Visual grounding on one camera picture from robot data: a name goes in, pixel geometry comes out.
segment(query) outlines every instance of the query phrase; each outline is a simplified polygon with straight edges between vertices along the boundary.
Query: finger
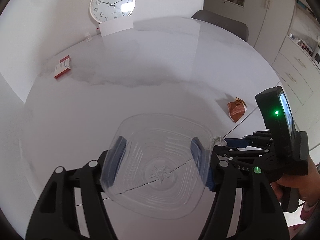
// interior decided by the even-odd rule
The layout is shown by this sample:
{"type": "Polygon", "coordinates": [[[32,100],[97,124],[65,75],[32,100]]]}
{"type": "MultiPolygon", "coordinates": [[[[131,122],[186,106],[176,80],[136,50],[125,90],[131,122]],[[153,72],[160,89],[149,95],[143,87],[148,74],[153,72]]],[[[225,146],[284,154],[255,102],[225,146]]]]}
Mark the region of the finger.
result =
{"type": "Polygon", "coordinates": [[[278,201],[280,201],[283,196],[283,192],[282,192],[280,185],[276,182],[272,182],[272,183],[270,183],[270,185],[271,185],[273,191],[275,192],[278,201]]]}

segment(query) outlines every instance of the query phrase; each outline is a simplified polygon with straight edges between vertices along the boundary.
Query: small transparent container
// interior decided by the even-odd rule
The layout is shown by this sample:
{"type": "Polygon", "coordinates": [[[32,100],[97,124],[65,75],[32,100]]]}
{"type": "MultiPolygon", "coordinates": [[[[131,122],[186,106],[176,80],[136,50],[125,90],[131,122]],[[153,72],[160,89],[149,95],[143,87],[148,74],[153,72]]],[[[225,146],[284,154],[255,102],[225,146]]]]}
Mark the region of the small transparent container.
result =
{"type": "Polygon", "coordinates": [[[177,219],[197,206],[213,147],[208,128],[167,114],[124,120],[112,141],[100,178],[118,204],[154,218],[177,219]]]}

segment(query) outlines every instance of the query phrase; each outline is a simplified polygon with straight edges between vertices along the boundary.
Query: white table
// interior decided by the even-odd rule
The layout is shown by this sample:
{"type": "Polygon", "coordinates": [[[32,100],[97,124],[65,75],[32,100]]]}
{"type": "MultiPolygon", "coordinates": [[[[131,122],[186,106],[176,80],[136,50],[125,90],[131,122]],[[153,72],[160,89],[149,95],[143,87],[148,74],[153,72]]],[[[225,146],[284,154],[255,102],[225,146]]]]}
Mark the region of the white table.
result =
{"type": "MultiPolygon", "coordinates": [[[[95,36],[53,57],[36,78],[20,136],[28,181],[39,196],[57,166],[76,169],[97,159],[120,123],[135,114],[176,114],[205,124],[216,136],[233,130],[240,137],[256,130],[249,122],[252,116],[263,130],[255,95],[278,83],[249,44],[205,22],[160,18],[95,36]],[[66,55],[72,70],[55,80],[55,65],[66,55]],[[227,107],[235,97],[248,106],[237,123],[227,107]]],[[[198,238],[212,200],[213,193],[205,190],[196,209],[178,220],[147,218],[104,201],[120,240],[191,240],[198,238]]],[[[81,205],[79,196],[76,201],[81,205]]],[[[83,216],[81,206],[77,210],[83,216]]],[[[83,217],[80,224],[84,230],[83,217]]]]}

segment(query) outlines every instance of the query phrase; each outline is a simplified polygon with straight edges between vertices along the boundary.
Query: cabinet handle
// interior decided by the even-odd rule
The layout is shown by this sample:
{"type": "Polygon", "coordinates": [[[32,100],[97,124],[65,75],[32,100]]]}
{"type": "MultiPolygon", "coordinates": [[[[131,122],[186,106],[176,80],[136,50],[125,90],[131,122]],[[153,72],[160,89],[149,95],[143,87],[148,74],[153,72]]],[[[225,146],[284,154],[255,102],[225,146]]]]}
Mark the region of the cabinet handle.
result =
{"type": "Polygon", "coordinates": [[[304,68],[307,68],[306,65],[304,65],[299,58],[297,57],[294,57],[294,58],[299,62],[301,66],[303,66],[304,68]]]}
{"type": "Polygon", "coordinates": [[[292,76],[291,76],[291,74],[289,74],[289,73],[285,73],[293,82],[297,82],[292,76]]]}

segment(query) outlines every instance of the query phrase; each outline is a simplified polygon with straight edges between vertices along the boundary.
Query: device screen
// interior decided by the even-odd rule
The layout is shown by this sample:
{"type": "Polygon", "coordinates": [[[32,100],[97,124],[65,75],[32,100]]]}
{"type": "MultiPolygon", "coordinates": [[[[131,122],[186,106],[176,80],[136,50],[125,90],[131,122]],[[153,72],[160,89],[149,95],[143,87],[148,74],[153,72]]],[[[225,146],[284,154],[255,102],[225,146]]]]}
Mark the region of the device screen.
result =
{"type": "Polygon", "coordinates": [[[288,101],[285,98],[284,93],[281,93],[281,95],[280,95],[280,102],[281,102],[281,105],[282,105],[282,108],[283,108],[283,111],[284,111],[285,119],[287,121],[289,134],[291,136],[293,118],[292,118],[292,114],[291,114],[291,110],[290,110],[288,101]]]}

